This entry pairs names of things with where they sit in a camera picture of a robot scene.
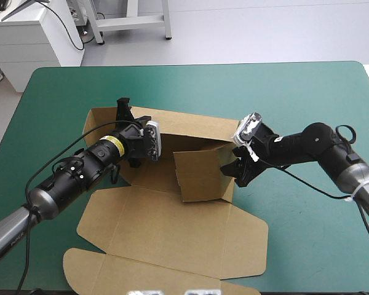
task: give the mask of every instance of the white drawer cabinet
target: white drawer cabinet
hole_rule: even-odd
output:
[[[0,68],[17,92],[23,92],[34,70],[50,66],[80,66],[84,50],[74,48],[59,19],[35,3],[2,22],[1,18],[20,3],[12,0],[0,14]],[[65,23],[78,47],[81,38],[66,0],[51,0],[50,8]]]

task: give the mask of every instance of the green tabletop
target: green tabletop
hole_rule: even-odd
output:
[[[369,163],[369,79],[356,62],[44,68],[34,72],[0,145],[0,219],[24,202],[31,174],[81,134],[89,109],[122,96],[135,106],[235,119],[257,111],[281,135],[317,121],[349,124],[358,134],[354,149]],[[340,195],[316,163],[289,169]],[[25,289],[69,289],[63,253],[97,251],[76,233],[89,196],[33,230]],[[268,170],[236,188],[234,204],[269,224],[269,245],[266,272],[233,282],[260,291],[369,291],[369,238],[353,203]],[[24,241],[0,264],[0,288],[16,287],[23,261]]]

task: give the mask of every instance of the white cable tie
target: white cable tie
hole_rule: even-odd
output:
[[[358,193],[358,191],[363,188],[364,186],[366,186],[367,184],[369,184],[369,180],[365,180],[363,182],[361,182],[356,189],[354,189],[354,192],[352,192],[351,196],[349,198],[345,198],[344,200],[346,202],[352,202],[355,198],[355,195]]]

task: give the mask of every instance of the cardboard box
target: cardboard box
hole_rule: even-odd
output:
[[[63,268],[70,286],[80,295],[147,289],[166,295],[188,289],[259,295],[220,281],[261,275],[266,268],[268,226],[229,203],[234,183],[220,173],[220,165],[233,160],[237,121],[155,109],[132,112],[160,123],[162,157],[137,169],[122,162],[121,175],[132,186],[92,194],[77,232],[106,254],[68,250]],[[115,115],[116,108],[92,109],[85,129]],[[90,134],[86,143],[111,128]]]
[[[77,232],[106,254],[70,249],[63,268],[80,295],[162,289],[223,289],[258,294],[221,282],[260,275],[268,226],[228,202],[183,203],[180,194],[144,187],[96,191]]]
[[[160,125],[162,156],[158,163],[143,161],[140,168],[121,162],[121,176],[131,185],[181,193],[184,202],[224,199],[232,201],[232,178],[220,167],[235,158],[231,142],[238,121],[180,112],[133,107],[134,117],[151,116]],[[91,109],[84,131],[114,121],[116,108]],[[88,146],[109,133],[101,128],[85,138]]]

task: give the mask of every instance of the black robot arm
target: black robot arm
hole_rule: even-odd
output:
[[[341,136],[341,127],[352,132],[352,139]],[[342,125],[333,130],[313,123],[301,133],[279,136],[254,113],[241,121],[233,140],[237,159],[221,171],[234,177],[239,187],[247,186],[265,169],[285,170],[293,164],[316,161],[340,191],[355,197],[369,215],[369,165],[351,148],[356,140],[352,127]]]
[[[0,221],[0,260],[30,233],[32,227],[45,219],[55,218],[83,192],[95,187],[105,175],[111,173],[111,180],[117,181],[120,161],[128,160],[131,167],[139,167],[141,158],[158,160],[161,154],[158,123],[150,116],[135,119],[128,103],[128,98],[119,99],[114,122],[95,127],[69,147],[91,131],[111,124],[114,128],[109,134],[91,147],[54,163],[59,157],[56,156],[29,180],[25,189],[27,203]],[[31,180],[48,165],[53,165],[52,174],[29,191]]]

